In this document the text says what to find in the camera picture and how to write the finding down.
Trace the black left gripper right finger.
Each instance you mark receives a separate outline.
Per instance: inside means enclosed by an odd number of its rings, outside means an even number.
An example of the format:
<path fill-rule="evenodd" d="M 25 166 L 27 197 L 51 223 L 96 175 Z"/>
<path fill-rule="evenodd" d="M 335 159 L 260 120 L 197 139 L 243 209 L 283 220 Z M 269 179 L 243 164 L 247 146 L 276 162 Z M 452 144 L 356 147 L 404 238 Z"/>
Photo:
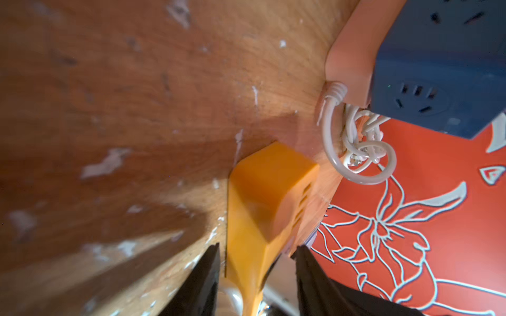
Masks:
<path fill-rule="evenodd" d="M 295 252 L 301 315 L 421 315 L 416 309 L 349 288 L 327 277 L 310 250 Z"/>

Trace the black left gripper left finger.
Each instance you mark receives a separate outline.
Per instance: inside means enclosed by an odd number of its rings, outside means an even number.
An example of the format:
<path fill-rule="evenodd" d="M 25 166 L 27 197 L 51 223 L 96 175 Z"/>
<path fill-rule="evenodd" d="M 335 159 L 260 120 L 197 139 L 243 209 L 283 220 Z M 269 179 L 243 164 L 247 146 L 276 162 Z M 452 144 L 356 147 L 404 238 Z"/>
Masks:
<path fill-rule="evenodd" d="M 159 316 L 213 316 L 220 279 L 220 244 L 208 247 Z"/>

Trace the short yellow power strip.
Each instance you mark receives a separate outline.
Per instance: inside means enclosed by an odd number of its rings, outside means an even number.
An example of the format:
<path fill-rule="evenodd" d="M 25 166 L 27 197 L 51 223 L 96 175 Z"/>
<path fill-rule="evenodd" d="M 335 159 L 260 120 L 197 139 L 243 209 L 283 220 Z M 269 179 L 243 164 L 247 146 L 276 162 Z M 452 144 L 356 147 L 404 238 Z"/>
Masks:
<path fill-rule="evenodd" d="M 258 313 L 271 266 L 295 243 L 319 168 L 303 154 L 274 142 L 232 170 L 225 276 L 241 292 L 243 315 Z"/>

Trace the pink power strip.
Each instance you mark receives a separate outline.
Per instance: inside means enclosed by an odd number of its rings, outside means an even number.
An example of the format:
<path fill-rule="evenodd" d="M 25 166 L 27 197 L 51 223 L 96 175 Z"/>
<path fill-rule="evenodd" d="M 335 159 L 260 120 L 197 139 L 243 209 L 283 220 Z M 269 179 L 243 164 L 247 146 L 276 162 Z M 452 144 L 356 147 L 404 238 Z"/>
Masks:
<path fill-rule="evenodd" d="M 340 31 L 325 62 L 325 77 L 346 85 L 345 103 L 361 108 L 370 104 L 379 48 L 405 4 L 404 0 L 359 1 Z"/>

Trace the blue cube adapter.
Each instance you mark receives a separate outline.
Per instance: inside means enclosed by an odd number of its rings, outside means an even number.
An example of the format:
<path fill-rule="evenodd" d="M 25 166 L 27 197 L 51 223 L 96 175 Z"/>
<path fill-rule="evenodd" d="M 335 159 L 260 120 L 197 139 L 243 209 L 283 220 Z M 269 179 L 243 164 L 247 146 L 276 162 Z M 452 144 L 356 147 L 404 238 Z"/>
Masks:
<path fill-rule="evenodd" d="M 505 2 L 407 1 L 378 50 L 370 108 L 476 137 L 505 110 Z"/>

